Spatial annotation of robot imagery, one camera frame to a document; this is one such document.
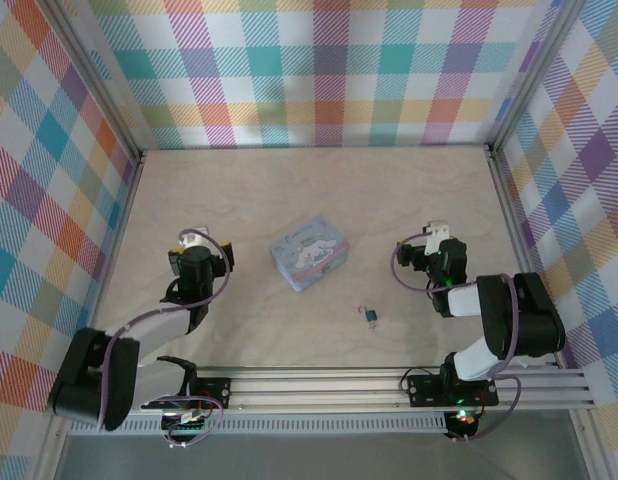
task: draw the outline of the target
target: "colorful checkered wallpaper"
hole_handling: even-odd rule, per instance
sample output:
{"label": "colorful checkered wallpaper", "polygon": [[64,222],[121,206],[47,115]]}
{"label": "colorful checkered wallpaper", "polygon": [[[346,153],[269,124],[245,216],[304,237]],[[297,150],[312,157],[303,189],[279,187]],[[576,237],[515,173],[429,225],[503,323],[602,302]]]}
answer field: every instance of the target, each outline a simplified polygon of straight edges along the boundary
{"label": "colorful checkered wallpaper", "polygon": [[618,460],[618,0],[589,0],[505,148],[509,188]]}
{"label": "colorful checkered wallpaper", "polygon": [[65,9],[146,146],[180,149],[483,143],[553,3],[93,0],[85,14],[65,0]]}
{"label": "colorful checkered wallpaper", "polygon": [[93,307],[133,164],[33,0],[0,0],[0,479]]}
{"label": "colorful checkered wallpaper", "polygon": [[502,102],[500,106],[500,110],[498,111],[498,115],[496,116],[491,129],[489,130],[489,135],[487,136],[486,143],[490,145],[496,139],[496,135],[502,126],[502,122],[505,120],[507,113],[511,109],[514,99],[520,92],[522,84],[524,80],[527,78],[527,74],[529,73],[529,69],[531,65],[535,62],[540,54],[540,48],[543,42],[547,39],[549,32],[551,31],[556,18],[558,17],[558,12],[560,11],[560,7],[565,3],[565,0],[552,0],[551,6],[547,13],[545,14],[545,18],[542,20],[542,24],[540,28],[536,31],[536,35],[533,38],[533,42],[531,42],[531,46],[529,50],[527,50],[527,54],[525,55],[524,60],[520,64],[520,68],[516,73],[516,77],[509,87],[509,91],[507,92],[507,96]]}

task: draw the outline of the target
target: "purple cable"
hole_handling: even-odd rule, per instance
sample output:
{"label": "purple cable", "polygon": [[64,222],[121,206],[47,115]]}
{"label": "purple cable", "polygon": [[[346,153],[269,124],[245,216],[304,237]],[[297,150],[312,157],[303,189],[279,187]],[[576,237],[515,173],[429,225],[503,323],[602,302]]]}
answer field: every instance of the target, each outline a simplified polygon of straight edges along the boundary
{"label": "purple cable", "polygon": [[500,276],[506,280],[509,285],[509,295],[511,296],[511,341],[509,342],[509,351],[505,359],[491,367],[487,372],[487,378],[494,378],[496,374],[502,372],[509,366],[509,362],[516,354],[516,347],[518,347],[518,336],[520,333],[520,312],[518,311],[518,295],[516,293],[516,285],[513,283],[513,279],[506,273],[500,274]]}
{"label": "purple cable", "polygon": [[174,440],[173,437],[171,436],[171,433],[173,432],[173,428],[170,428],[169,430],[167,430],[167,442],[169,442],[170,447],[172,448],[173,447],[182,447],[182,448],[190,447],[191,445],[195,445],[198,442],[202,442],[205,438],[207,438],[209,435],[211,435],[212,433],[214,433],[216,430],[220,428],[220,424],[225,418],[225,409],[222,407],[222,403],[220,403],[215,398],[200,397],[200,396],[194,395],[194,396],[189,396],[189,397],[161,397],[158,399],[158,401],[161,401],[161,402],[188,402],[188,401],[196,401],[196,400],[212,403],[214,406],[218,407],[218,409],[220,410],[220,418],[218,418],[218,421],[214,423],[213,427],[211,427],[209,430],[207,430],[202,435],[198,435],[193,440],[190,440],[188,442],[177,442],[176,440]]}
{"label": "purple cable", "polygon": [[[414,240],[416,238],[428,237],[429,235],[431,235],[431,233],[417,233],[416,235],[411,235],[410,237],[405,238],[402,242],[396,245],[396,248],[391,254],[390,264],[391,264],[391,273],[393,273],[393,276],[398,281],[398,283],[400,283],[403,287],[409,290],[413,290],[414,292],[420,292],[420,293],[443,292],[445,290],[451,290],[452,288],[467,287],[469,285],[475,284],[476,282],[469,282],[469,283],[464,283],[462,285],[452,285],[448,287],[437,287],[437,288],[427,289],[427,288],[412,287],[411,285],[407,285],[405,282],[400,280],[400,278],[398,278],[398,274],[396,273],[395,260],[396,260],[396,256],[398,255],[398,250],[400,250],[400,247],[402,247],[405,243],[410,242],[411,240]],[[487,427],[482,432],[474,435],[472,437],[473,440],[478,440],[484,437],[485,435],[493,432],[496,428],[502,425],[509,418],[509,416],[513,413],[514,409],[516,408],[516,405],[518,405],[518,401],[520,400],[520,395],[522,393],[522,383],[520,382],[520,379],[518,377],[514,375],[498,375],[500,372],[502,372],[505,368],[509,366],[509,363],[515,356],[516,348],[518,346],[518,336],[520,332],[520,312],[518,310],[519,306],[518,306],[518,295],[516,293],[516,286],[513,283],[513,279],[506,273],[502,273],[500,274],[500,276],[507,282],[507,285],[509,286],[509,294],[511,296],[511,341],[509,342],[509,350],[507,351],[507,355],[505,356],[504,360],[494,365],[487,372],[486,376],[487,378],[491,378],[492,380],[514,380],[517,384],[516,396],[513,402],[511,402],[509,409],[505,412],[502,418],[498,420],[496,423]]]}
{"label": "purple cable", "polygon": [[231,264],[229,263],[229,257],[227,257],[227,254],[222,249],[220,244],[216,242],[213,238],[211,238],[209,235],[207,235],[206,233],[200,232],[198,230],[194,230],[192,228],[187,228],[183,230],[182,232],[180,232],[180,234],[178,235],[178,238],[182,240],[182,237],[188,233],[200,235],[202,238],[209,241],[214,247],[218,249],[218,251],[220,252],[220,255],[222,256],[222,259],[225,262],[224,281],[222,282],[222,285],[220,285],[220,288],[216,291],[216,293],[211,295],[209,298],[205,298],[204,300],[201,300],[199,302],[190,303],[189,305],[178,305],[177,307],[157,308],[155,310],[145,312],[141,315],[138,315],[136,318],[132,319],[126,325],[123,325],[122,327],[120,327],[120,329],[116,331],[116,333],[113,334],[113,336],[109,340],[109,343],[107,343],[107,348],[105,350],[105,356],[102,361],[102,379],[100,380],[100,411],[98,412],[98,423],[96,425],[96,430],[98,432],[102,430],[102,427],[105,423],[105,412],[107,411],[107,403],[109,402],[109,364],[111,363],[111,352],[113,351],[113,346],[116,343],[116,340],[118,340],[118,338],[120,338],[125,332],[130,330],[134,325],[137,325],[143,320],[153,317],[154,315],[162,315],[163,313],[178,312],[180,310],[186,310],[189,308],[202,307],[203,305],[207,305],[208,303],[211,303],[212,300],[217,298],[223,292],[223,290],[227,287],[227,283],[229,283],[229,276],[231,273]]}

